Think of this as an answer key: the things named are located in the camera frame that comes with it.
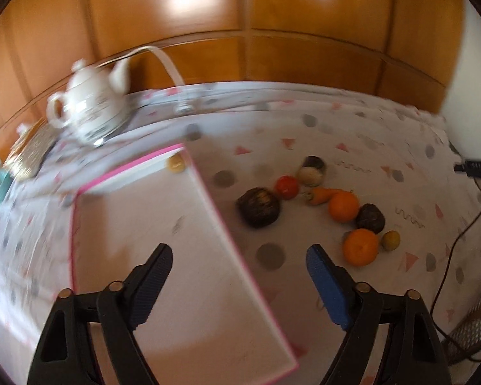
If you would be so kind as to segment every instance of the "teapot spout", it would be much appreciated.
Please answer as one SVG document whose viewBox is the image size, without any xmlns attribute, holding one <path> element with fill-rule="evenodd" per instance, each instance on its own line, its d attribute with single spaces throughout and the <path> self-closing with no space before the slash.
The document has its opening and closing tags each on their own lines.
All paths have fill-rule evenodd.
<svg viewBox="0 0 481 385">
<path fill-rule="evenodd" d="M 124 95 L 130 89 L 129 58 L 116 62 L 109 74 L 109 83 L 117 94 Z"/>
</svg>

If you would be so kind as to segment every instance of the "black cable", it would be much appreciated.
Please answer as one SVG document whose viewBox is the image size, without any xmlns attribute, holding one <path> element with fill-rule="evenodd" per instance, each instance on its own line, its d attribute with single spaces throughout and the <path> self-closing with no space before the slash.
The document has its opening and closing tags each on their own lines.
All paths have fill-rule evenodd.
<svg viewBox="0 0 481 385">
<path fill-rule="evenodd" d="M 447 259 L 447 266 L 445 268 L 444 272 L 444 277 L 442 278 L 442 281 L 440 283 L 440 286 L 438 290 L 436 291 L 435 299 L 433 300 L 433 303 L 431 305 L 431 310 L 429 310 L 429 315 L 431 316 L 431 321 L 433 321 L 433 325 L 435 328 L 439 331 L 439 333 L 445 337 L 445 339 L 449 342 L 451 342 L 454 347 L 456 347 L 460 353 L 463 354 L 465 359 L 470 360 L 471 362 L 481 362 L 481 359 L 475 359 L 471 355 L 468 354 L 468 352 L 456 341 L 454 340 L 449 334 L 445 333 L 439 326 L 438 324 L 435 323 L 433 320 L 433 311 L 436 306 L 436 302 L 438 301 L 438 298 L 440 297 L 440 292 L 442 292 L 442 288 L 444 287 L 445 280 L 447 279 L 447 273 L 449 272 L 449 266 L 451 265 L 451 259 L 452 259 L 452 254 L 454 252 L 454 247 L 457 245 L 458 241 L 467 233 L 467 231 L 470 230 L 470 228 L 476 223 L 476 221 L 481 217 L 481 211 L 475 216 L 475 218 L 472 220 L 472 222 L 458 235 L 458 237 L 455 239 L 454 243 L 452 244 L 451 251 L 449 252 L 449 258 Z"/>
</svg>

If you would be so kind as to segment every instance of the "wooden wall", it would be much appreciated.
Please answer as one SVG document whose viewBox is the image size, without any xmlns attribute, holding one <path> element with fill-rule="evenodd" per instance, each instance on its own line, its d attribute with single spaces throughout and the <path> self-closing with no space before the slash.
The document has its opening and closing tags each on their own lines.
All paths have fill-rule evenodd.
<svg viewBox="0 0 481 385">
<path fill-rule="evenodd" d="M 12 0 L 0 16 L 0 157 L 74 61 L 149 42 L 186 83 L 311 83 L 437 112 L 462 28 L 463 0 Z M 133 91 L 171 86 L 151 54 L 132 78 Z"/>
</svg>

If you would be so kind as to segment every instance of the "orange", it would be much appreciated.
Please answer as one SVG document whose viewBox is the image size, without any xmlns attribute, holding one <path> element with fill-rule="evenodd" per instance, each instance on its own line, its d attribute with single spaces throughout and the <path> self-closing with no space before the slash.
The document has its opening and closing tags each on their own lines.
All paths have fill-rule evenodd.
<svg viewBox="0 0 481 385">
<path fill-rule="evenodd" d="M 342 246 L 344 258 L 353 266 L 370 264 L 377 256 L 377 235 L 367 229 L 352 231 Z"/>
<path fill-rule="evenodd" d="M 342 191 L 335 194 L 328 205 L 330 216 L 338 223 L 347 223 L 358 215 L 360 203 L 352 192 Z"/>
</svg>

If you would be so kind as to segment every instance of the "teapot lid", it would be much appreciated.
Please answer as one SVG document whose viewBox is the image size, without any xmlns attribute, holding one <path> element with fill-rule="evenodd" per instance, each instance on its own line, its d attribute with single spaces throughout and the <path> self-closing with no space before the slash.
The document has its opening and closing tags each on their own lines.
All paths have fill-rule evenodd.
<svg viewBox="0 0 481 385">
<path fill-rule="evenodd" d="M 74 74 L 68 82 L 68 89 L 80 85 L 81 83 L 95 76 L 98 72 L 94 66 L 87 66 L 87 61 L 85 59 L 77 60 L 71 66 L 71 71 L 74 72 Z"/>
</svg>

